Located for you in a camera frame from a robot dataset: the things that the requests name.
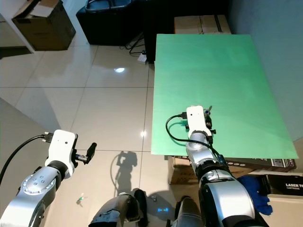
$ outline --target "wall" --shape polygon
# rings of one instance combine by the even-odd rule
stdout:
[[[303,0],[231,0],[233,34],[250,34],[293,141],[303,137]]]
[[[0,98],[0,169],[10,154],[27,139],[45,130]],[[0,187],[0,217],[16,196],[22,181],[39,166],[44,166],[49,144],[37,139],[23,147],[12,159]]]
[[[26,1],[27,0],[0,0],[0,14],[4,17],[7,24],[12,28],[12,30],[14,30],[17,36],[19,36],[20,40],[23,42],[23,46],[26,46],[31,52],[35,52],[11,20]]]

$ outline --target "robotic arm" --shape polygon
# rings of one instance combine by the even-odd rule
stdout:
[[[88,164],[95,153],[96,143],[87,155],[76,154],[77,134],[56,130],[47,133],[44,142],[49,142],[49,155],[45,166],[28,176],[21,184],[17,196],[5,209],[0,227],[37,227],[45,209],[52,203],[61,181],[72,176],[78,161]]]
[[[212,130],[210,109],[204,111],[202,106],[193,106],[182,116],[188,121],[186,150],[199,181],[201,214],[206,226],[260,226],[255,221],[250,195],[232,176],[224,157],[212,147],[215,130]],[[189,226],[188,215],[181,215],[179,220],[178,226]]]

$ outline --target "blue glove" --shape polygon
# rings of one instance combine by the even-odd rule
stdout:
[[[269,202],[269,198],[258,193],[260,190],[258,180],[252,176],[242,176],[238,178],[238,180],[243,184],[251,196],[256,210],[264,215],[270,215],[273,212],[273,208],[267,204]]]

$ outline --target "tiled floor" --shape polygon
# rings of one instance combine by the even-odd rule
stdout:
[[[149,226],[165,226],[181,196],[198,200],[197,185],[169,185],[167,160],[150,153],[154,66],[138,64],[119,47],[89,46],[75,17],[85,1],[64,2],[77,31],[67,51],[0,61],[1,98],[49,131],[77,133],[81,153],[98,144],[91,163],[79,164],[61,184],[46,227],[87,226],[106,201],[135,188],[157,196],[157,202],[147,200]],[[278,226],[283,219],[275,215],[267,221]]]

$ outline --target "green table surface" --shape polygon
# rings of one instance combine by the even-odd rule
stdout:
[[[225,157],[297,158],[249,35],[158,35],[152,154],[187,155],[166,120],[192,105],[213,106],[214,148]],[[188,139],[185,120],[171,133]]]

